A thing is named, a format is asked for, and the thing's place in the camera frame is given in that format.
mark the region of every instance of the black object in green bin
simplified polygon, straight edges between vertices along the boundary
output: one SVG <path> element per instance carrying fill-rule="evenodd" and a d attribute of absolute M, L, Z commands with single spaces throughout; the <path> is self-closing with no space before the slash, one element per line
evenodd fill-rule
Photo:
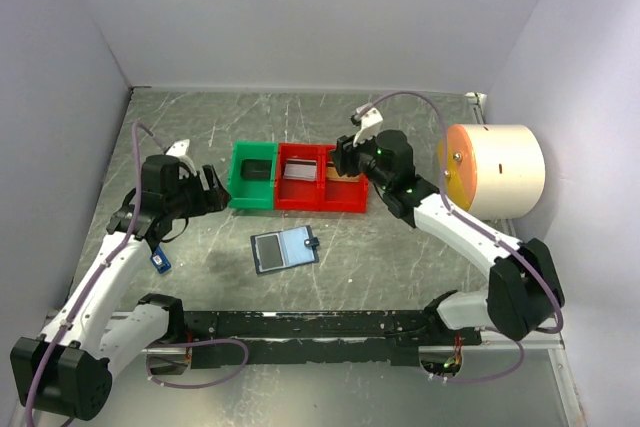
<path fill-rule="evenodd" d="M 243 180 L 270 180 L 272 165 L 270 160 L 245 159 L 240 167 L 240 177 Z"/>

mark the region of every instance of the white wall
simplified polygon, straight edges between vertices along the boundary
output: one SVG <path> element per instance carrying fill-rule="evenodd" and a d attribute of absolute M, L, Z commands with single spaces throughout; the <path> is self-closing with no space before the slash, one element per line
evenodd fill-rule
<path fill-rule="evenodd" d="M 0 0 L 0 425 L 9 352 L 60 305 L 127 88 L 81 0 Z"/>
<path fill-rule="evenodd" d="M 133 85 L 486 92 L 538 0 L 88 0 Z"/>
<path fill-rule="evenodd" d="M 517 227 L 555 256 L 590 426 L 640 419 L 639 89 L 640 0 L 540 0 L 489 93 L 489 120 L 531 127 L 547 161 Z"/>

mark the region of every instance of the purple cable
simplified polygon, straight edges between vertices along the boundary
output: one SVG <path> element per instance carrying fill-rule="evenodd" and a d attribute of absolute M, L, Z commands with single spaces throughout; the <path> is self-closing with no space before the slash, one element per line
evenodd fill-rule
<path fill-rule="evenodd" d="M 504 335 L 492 327 L 486 327 L 485 330 L 490 330 L 491 332 L 496 332 L 498 334 Z M 522 363 L 524 362 L 524 347 L 522 347 L 522 344 L 517 340 L 514 340 L 513 343 L 518 346 L 518 351 L 520 352 L 520 356 L 518 357 L 518 360 L 516 361 L 516 363 L 513 364 L 511 367 L 509 367 L 507 370 L 498 372 L 497 374 L 485 375 L 484 377 L 476 377 L 475 379 L 458 379 L 456 377 L 450 378 L 450 377 L 444 377 L 442 375 L 432 374 L 431 372 L 429 372 L 429 380 L 435 377 L 437 379 L 441 379 L 443 382 L 447 384 L 451 383 L 451 384 L 469 385 L 469 384 L 481 384 L 483 382 L 491 382 L 492 380 L 502 379 L 507 375 L 513 374 L 516 370 L 518 370 L 522 366 Z"/>
<path fill-rule="evenodd" d="M 151 136 L 151 138 L 154 140 L 154 142 L 156 142 L 156 144 L 158 144 L 160 148 L 164 149 L 164 146 L 162 145 L 162 143 L 158 139 L 156 139 L 153 136 L 153 134 L 151 134 L 151 131 L 144 124 L 140 123 L 137 120 L 133 123 L 133 125 L 131 126 L 131 137 L 133 139 L 133 160 L 134 160 L 134 165 L 136 169 L 136 192 L 133 197 L 133 204 L 134 204 L 133 216 L 131 217 L 131 221 L 129 222 L 129 227 L 127 228 L 127 232 L 125 233 L 125 236 L 122 239 L 122 242 L 120 242 L 113 249 L 113 251 L 109 255 L 107 255 L 107 257 L 105 257 L 104 261 L 102 261 L 102 263 L 93 273 L 93 275 L 89 278 L 89 281 L 83 287 L 82 291 L 80 292 L 80 295 L 78 295 L 76 302 L 69 309 L 69 314 L 67 315 L 67 318 L 64 320 L 64 323 L 60 325 L 60 329 L 58 330 L 56 335 L 53 336 L 53 339 L 49 343 L 49 346 L 44 351 L 42 359 L 40 360 L 40 363 L 38 364 L 36 372 L 33 376 L 33 380 L 31 381 L 31 386 L 29 387 L 29 393 L 27 394 L 27 401 L 25 403 L 27 427 L 35 427 L 35 422 L 33 420 L 33 407 L 36 400 L 36 393 L 38 391 L 38 385 L 40 384 L 40 380 L 42 379 L 42 374 L 44 373 L 44 369 L 47 363 L 49 362 L 49 359 L 51 358 L 51 355 L 53 354 L 54 349 L 64 337 L 64 334 L 68 330 L 68 327 L 71 326 L 71 324 L 73 323 L 74 319 L 78 315 L 78 312 L 82 308 L 82 305 L 89 297 L 91 290 L 98 282 L 98 279 L 100 278 L 102 273 L 107 269 L 107 267 L 113 261 L 113 259 L 115 259 L 116 256 L 122 251 L 122 249 L 125 248 L 125 246 L 129 242 L 129 239 L 131 238 L 131 235 L 133 234 L 133 229 L 136 225 L 136 221 L 138 220 L 138 215 L 140 215 L 140 200 L 142 198 L 142 174 L 141 174 L 142 163 L 140 161 L 140 145 L 138 142 L 138 128 L 147 132 Z M 71 424 L 72 421 L 73 419 L 68 419 L 62 425 L 62 427 L 68 426 L 69 424 Z"/>
<path fill-rule="evenodd" d="M 213 387 L 214 385 L 220 385 L 227 380 L 233 379 L 236 375 L 242 372 L 242 369 L 245 368 L 247 362 L 249 361 L 249 348 L 244 342 L 241 342 L 236 339 L 211 339 L 211 340 L 201 340 L 199 342 L 187 342 L 183 344 L 169 344 L 164 345 L 162 347 L 175 347 L 178 349 L 188 349 L 191 347 L 206 347 L 210 345 L 224 345 L 224 344 L 232 344 L 237 345 L 242 348 L 244 351 L 244 359 L 242 359 L 242 363 L 240 366 L 231 372 L 229 375 L 222 377 L 221 379 L 214 380 L 212 382 L 207 382 L 206 384 L 195 384 L 195 385 L 185 385 L 185 384 L 174 384 L 172 382 L 163 382 L 162 380 L 154 377 L 151 373 L 151 366 L 149 365 L 149 359 L 147 358 L 146 367 L 147 367 L 147 375 L 149 376 L 149 380 L 155 384 L 160 385 L 161 387 L 170 387 L 172 389 L 183 389 L 183 390 L 196 390 L 196 389 L 206 389 L 207 387 Z"/>
<path fill-rule="evenodd" d="M 442 139 L 443 139 L 443 141 L 442 141 L 442 154 L 443 154 L 442 158 L 443 159 L 447 159 L 448 158 L 448 151 L 447 151 L 447 149 L 448 149 L 448 145 L 447 145 L 447 124 L 444 121 L 444 117 L 443 117 L 442 112 L 440 111 L 440 109 L 426 95 L 423 95 L 423 94 L 421 94 L 419 92 L 413 92 L 413 91 L 410 91 L 410 90 L 399 90 L 397 92 L 390 92 L 388 94 L 385 94 L 385 95 L 377 98 L 376 100 L 374 100 L 373 102 L 369 103 L 368 105 L 366 105 L 357 114 L 358 117 L 361 118 L 362 116 L 364 116 L 364 114 L 366 114 L 369 110 L 373 109 L 375 106 L 377 106 L 381 102 L 384 102 L 385 100 L 390 99 L 391 97 L 395 97 L 396 95 L 413 95 L 415 97 L 418 97 L 418 98 L 424 100 L 433 109 L 433 111 L 436 114 L 436 117 L 438 118 L 438 123 L 440 124 L 440 128 L 442 129 Z M 536 282 L 538 282 L 538 284 L 540 285 L 540 287 L 544 291 L 545 295 L 549 299 L 549 302 L 551 302 L 551 306 L 553 307 L 553 312 L 554 312 L 554 315 L 555 315 L 555 318 L 556 318 L 556 326 L 555 327 L 551 327 L 551 328 L 548 328 L 548 329 L 547 328 L 538 328 L 537 330 L 539 332 L 544 332 L 546 334 L 557 334 L 557 333 L 559 333 L 564 327 L 564 316 L 562 315 L 562 311 L 560 310 L 560 304 L 558 303 L 558 299 L 554 295 L 554 293 L 551 290 L 551 288 L 549 287 L 549 285 L 544 281 L 544 279 L 538 273 L 538 271 L 535 269 L 535 267 L 533 267 L 533 265 L 531 265 L 531 263 L 529 263 L 529 261 L 527 259 L 525 259 L 517 250 L 513 249 L 511 246 L 509 246 L 508 244 L 506 244 L 502 240 L 498 240 L 496 242 L 496 236 L 495 235 L 493 235 L 491 232 L 486 230 L 481 225 L 476 224 L 472 220 L 470 220 L 467 217 L 465 217 L 464 215 L 460 214 L 458 211 L 456 211 L 452 207 L 452 205 L 449 202 L 449 199 L 447 198 L 447 186 L 446 186 L 445 177 L 444 177 L 444 171 L 446 170 L 446 168 L 447 168 L 446 167 L 446 163 L 444 163 L 443 169 L 440 170 L 440 179 L 439 179 L 439 181 L 440 181 L 440 197 L 442 198 L 442 203 L 444 204 L 446 209 L 449 211 L 449 214 L 453 215 L 454 217 L 456 217 L 457 219 L 459 219 L 460 221 L 465 223 L 467 226 L 469 226 L 472 229 L 474 229 L 476 232 L 479 232 L 481 235 L 485 236 L 492 243 L 497 244 L 500 247 L 502 247 L 503 249 L 505 249 L 507 252 L 509 252 L 509 254 L 513 255 L 513 257 L 518 262 L 520 262 L 520 264 L 522 264 L 522 266 L 526 269 L 526 271 L 536 280 Z"/>

